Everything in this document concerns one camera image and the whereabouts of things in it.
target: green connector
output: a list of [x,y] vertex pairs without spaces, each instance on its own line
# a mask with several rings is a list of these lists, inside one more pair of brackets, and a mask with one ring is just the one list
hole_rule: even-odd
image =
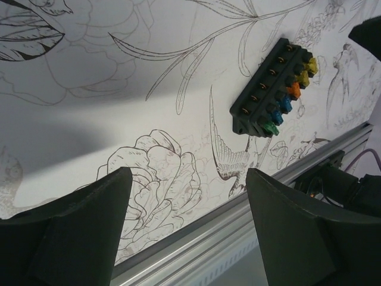
[[268,121],[262,125],[262,128],[270,134],[277,136],[279,134],[278,128],[275,126],[274,122]]

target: black terminal block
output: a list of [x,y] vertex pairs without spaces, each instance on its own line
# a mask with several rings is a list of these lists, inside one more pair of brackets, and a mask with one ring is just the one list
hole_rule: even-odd
[[278,135],[291,101],[317,73],[312,53],[281,38],[260,65],[245,89],[230,108],[233,131],[257,137]]

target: yellow connector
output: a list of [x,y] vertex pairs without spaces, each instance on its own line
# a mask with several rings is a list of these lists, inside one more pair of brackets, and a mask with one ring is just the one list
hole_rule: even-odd
[[296,76],[296,80],[301,85],[301,88],[306,88],[310,84],[310,80],[308,78],[308,72],[306,70],[302,71],[300,76]]
[[313,77],[318,72],[316,58],[311,58],[308,64],[304,64],[304,68]]

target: cable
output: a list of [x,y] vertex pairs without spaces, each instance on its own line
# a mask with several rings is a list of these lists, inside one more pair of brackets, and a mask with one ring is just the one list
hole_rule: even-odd
[[378,165],[380,172],[381,172],[381,159],[380,159],[379,155],[377,154],[376,150],[371,149],[371,148],[365,149],[363,152],[359,153],[359,155],[357,155],[356,158],[353,159],[353,161],[348,165],[348,167],[345,168],[344,172],[349,171],[351,169],[351,167],[358,161],[358,159],[360,159],[364,154],[366,154],[368,152],[371,152],[374,155],[374,158],[376,159],[377,165]]
[[333,201],[331,201],[324,193],[324,188],[323,188],[323,180],[321,179],[321,177],[313,177],[313,179],[311,180],[309,186],[308,186],[308,189],[307,189],[307,195],[310,195],[310,190],[312,188],[312,186],[315,186],[316,185],[316,182],[320,183],[321,185],[321,189],[320,189],[320,192],[321,194],[323,195],[323,199],[325,199],[329,204],[335,206],[335,207],[341,207],[340,205],[338,204],[335,204]]

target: wallpaper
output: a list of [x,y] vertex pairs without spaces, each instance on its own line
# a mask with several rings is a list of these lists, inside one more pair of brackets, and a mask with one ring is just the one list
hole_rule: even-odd
[[[133,172],[118,264],[368,120],[377,0],[0,0],[0,217]],[[280,37],[319,72],[272,139],[229,108]]]

